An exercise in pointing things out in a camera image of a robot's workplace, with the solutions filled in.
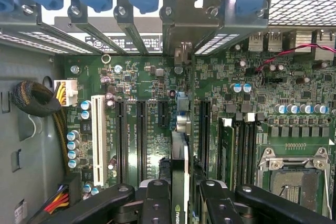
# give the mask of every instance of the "white pci slot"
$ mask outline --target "white pci slot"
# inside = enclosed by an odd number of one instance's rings
[[[91,96],[93,184],[104,186],[107,180],[105,96]]]

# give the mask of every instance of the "power connector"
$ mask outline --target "power connector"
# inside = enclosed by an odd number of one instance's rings
[[[65,88],[64,90],[64,101],[61,103],[62,106],[76,106],[78,104],[78,89],[77,80],[54,80],[55,92],[57,84],[60,83],[60,88]]]

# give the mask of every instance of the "gray metal panel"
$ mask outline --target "gray metal panel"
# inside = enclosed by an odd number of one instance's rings
[[[42,83],[45,76],[60,78],[61,67],[55,67],[48,55],[3,45],[0,51],[0,92],[8,93],[13,85],[22,80]],[[27,202],[28,217],[31,217],[55,193],[64,175],[53,119],[41,119],[41,134],[20,141],[19,114],[23,115],[13,104],[9,113],[0,110],[1,224],[14,223],[15,207],[22,200]],[[12,172],[11,153],[19,149],[22,168]]]

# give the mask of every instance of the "black wire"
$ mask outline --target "black wire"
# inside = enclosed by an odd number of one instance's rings
[[[57,191],[54,195],[52,195],[42,206],[41,208],[27,221],[27,224],[30,224],[43,210],[50,204],[51,201],[53,201],[57,195],[59,195],[61,192],[68,189],[68,186],[63,186],[63,188],[59,191]]]

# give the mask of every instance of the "pcie slot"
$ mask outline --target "pcie slot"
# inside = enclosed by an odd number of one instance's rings
[[[104,186],[107,180],[107,140],[105,96],[91,96],[93,183]]]
[[[147,106],[146,101],[137,101],[136,139],[138,147],[138,185],[146,179],[147,170]]]
[[[158,101],[159,127],[168,127],[168,101]]]
[[[117,181],[127,183],[128,180],[128,142],[125,101],[116,101],[115,132],[117,136]]]
[[[199,117],[199,147],[198,156],[204,165],[204,169],[208,172],[209,148],[210,148],[210,101],[201,101],[200,117]]]

